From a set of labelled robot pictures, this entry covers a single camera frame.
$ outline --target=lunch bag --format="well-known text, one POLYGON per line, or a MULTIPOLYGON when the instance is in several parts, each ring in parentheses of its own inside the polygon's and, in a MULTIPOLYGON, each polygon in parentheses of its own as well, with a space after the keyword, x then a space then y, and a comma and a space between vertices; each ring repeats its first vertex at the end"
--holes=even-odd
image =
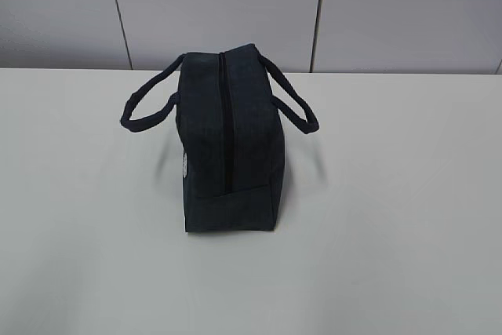
POLYGON ((186 53, 129 98, 120 123, 137 133, 176 105, 184 147, 185 231, 272 231, 284 176, 278 109, 303 133, 318 121, 282 72, 254 44, 224 53, 186 53), (131 120, 147 92, 182 64, 178 90, 153 115, 131 120), (274 96, 271 77, 302 107, 306 120, 274 96))

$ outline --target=bag bottom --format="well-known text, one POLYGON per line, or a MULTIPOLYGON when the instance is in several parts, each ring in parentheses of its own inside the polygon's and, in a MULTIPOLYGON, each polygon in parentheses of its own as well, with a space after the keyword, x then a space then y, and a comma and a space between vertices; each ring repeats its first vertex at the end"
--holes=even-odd
POLYGON ((273 231, 270 185, 214 198, 188 198, 185 231, 273 231))

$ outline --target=bag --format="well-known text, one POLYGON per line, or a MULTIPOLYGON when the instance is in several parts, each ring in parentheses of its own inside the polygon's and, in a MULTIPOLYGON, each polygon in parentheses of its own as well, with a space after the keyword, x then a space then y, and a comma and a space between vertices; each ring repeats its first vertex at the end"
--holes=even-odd
POLYGON ((284 133, 278 109, 302 132, 318 121, 282 72, 249 44, 225 53, 187 53, 125 104, 120 123, 137 133, 163 121, 176 105, 184 147, 185 231, 272 231, 284 176, 284 133), (178 90, 153 115, 131 120, 155 84, 183 62, 178 90), (272 95, 271 77, 303 108, 300 118, 272 95))

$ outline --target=label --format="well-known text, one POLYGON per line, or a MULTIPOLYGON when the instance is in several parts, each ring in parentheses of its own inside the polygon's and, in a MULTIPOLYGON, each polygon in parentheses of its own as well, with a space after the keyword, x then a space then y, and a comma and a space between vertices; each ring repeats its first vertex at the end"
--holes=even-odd
POLYGON ((187 152, 183 151, 183 178, 187 177, 187 152))

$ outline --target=wall seam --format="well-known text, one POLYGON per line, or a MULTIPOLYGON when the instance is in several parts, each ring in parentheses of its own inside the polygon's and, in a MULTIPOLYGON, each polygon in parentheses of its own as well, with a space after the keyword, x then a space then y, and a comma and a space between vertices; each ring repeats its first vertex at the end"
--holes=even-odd
POLYGON ((312 39, 311 64, 310 64, 310 68, 308 70, 309 72, 314 71, 315 51, 317 49, 318 29, 319 29, 319 23, 321 21, 321 8, 322 8, 322 0, 317 0, 317 11, 315 14, 315 24, 314 24, 314 37, 312 39))
POLYGON ((133 61, 131 60, 131 53, 129 51, 129 44, 127 43, 126 31, 124 29, 124 22, 122 21, 122 13, 120 12, 120 7, 118 6, 118 0, 115 0, 115 7, 117 9, 118 21, 120 22, 120 29, 122 31, 122 37, 124 38, 125 51, 127 52, 127 59, 129 61, 129 68, 133 70, 133 61))

